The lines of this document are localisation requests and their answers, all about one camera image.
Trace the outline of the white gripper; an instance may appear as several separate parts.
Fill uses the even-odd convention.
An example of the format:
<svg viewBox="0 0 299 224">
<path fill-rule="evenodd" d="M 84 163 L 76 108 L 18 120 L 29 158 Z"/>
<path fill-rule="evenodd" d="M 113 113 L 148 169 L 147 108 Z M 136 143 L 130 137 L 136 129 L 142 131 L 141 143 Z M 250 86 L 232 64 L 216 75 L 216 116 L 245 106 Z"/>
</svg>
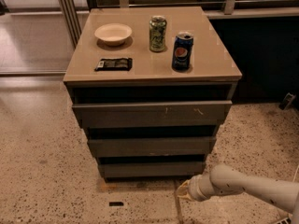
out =
<svg viewBox="0 0 299 224">
<path fill-rule="evenodd" d="M 193 200 L 202 202 L 212 197 L 214 188 L 209 175 L 195 175 L 190 181 L 184 181 L 177 188 L 176 194 L 183 200 L 189 201 L 191 196 Z"/>
</svg>

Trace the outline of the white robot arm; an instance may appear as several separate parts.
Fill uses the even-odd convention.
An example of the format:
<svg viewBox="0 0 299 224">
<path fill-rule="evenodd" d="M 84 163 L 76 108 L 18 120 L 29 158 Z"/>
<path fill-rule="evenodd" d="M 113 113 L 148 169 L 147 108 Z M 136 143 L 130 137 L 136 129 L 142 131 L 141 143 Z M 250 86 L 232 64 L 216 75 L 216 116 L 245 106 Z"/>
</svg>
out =
<svg viewBox="0 0 299 224">
<path fill-rule="evenodd" d="M 177 196 L 203 202 L 213 196 L 243 192 L 292 214 L 292 224 L 299 224 L 299 183 L 246 175 L 225 164 L 216 165 L 208 174 L 194 175 L 184 181 L 177 189 Z"/>
</svg>

